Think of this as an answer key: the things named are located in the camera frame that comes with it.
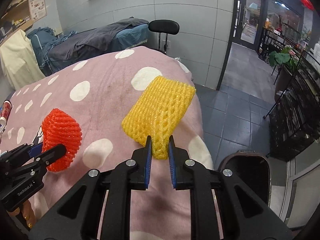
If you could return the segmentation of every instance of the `dark tile floor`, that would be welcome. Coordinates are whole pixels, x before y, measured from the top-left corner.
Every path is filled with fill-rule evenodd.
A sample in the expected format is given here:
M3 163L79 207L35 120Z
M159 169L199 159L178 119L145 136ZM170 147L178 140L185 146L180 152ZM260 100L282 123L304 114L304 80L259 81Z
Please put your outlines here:
M232 43L222 84L274 104L277 73L271 76L272 70L255 51Z
M225 85L220 91L195 86L202 109L204 142L214 169L226 156L238 150L269 153L269 119L263 116L272 104ZM273 158L268 160L274 170L272 185L285 186L286 163Z

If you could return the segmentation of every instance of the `metal bolt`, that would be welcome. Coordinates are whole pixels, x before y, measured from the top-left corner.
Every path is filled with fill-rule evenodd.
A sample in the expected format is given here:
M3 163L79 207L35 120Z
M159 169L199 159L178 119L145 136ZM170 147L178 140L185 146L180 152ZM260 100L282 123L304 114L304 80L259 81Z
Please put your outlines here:
M127 164L127 166L131 167L131 166L136 165L136 161L135 160L127 160L125 162L125 164Z
M193 165L195 165L196 163L195 163L194 160L186 160L185 164L186 164L187 166L193 166Z
M89 174L89 176L90 177L95 177L95 176L97 176L98 175L98 171L97 170L90 170L89 172L88 172L88 174Z
M222 173L224 176L230 177L232 175L232 170L225 169Z

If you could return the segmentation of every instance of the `yellow foam fruit net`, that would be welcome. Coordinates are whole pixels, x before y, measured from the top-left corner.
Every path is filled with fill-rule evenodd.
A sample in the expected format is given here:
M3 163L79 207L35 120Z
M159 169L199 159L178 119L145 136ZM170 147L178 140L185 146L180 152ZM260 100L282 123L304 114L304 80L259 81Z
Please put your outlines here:
M124 132L146 145L151 135L152 155L168 158L169 137L186 113L196 89L188 84L157 76L123 119Z

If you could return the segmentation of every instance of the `pink polka dot tablecloth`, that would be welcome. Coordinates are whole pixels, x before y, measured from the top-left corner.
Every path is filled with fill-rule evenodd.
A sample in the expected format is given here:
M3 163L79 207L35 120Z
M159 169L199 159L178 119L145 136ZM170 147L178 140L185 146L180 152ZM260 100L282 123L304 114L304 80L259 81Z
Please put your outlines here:
M122 130L121 121L158 75L193 85L177 60L146 47L105 54L71 65L16 91L0 150L32 143L45 116L59 108L80 124L83 140L71 166L47 172L44 188L30 199L41 218L87 171L111 170L141 145ZM203 140L201 110L195 95L173 132L177 147L212 169ZM190 239L189 191L172 189L168 160L152 160L149 189L132 191L131 239Z

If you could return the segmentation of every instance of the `black stool backrest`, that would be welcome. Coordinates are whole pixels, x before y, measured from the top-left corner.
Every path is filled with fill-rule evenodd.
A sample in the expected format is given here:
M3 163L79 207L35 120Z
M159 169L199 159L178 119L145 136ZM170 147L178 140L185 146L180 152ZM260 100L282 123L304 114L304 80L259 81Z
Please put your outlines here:
M149 30L155 33L176 35L180 26L177 22L171 20L154 20L149 23Z

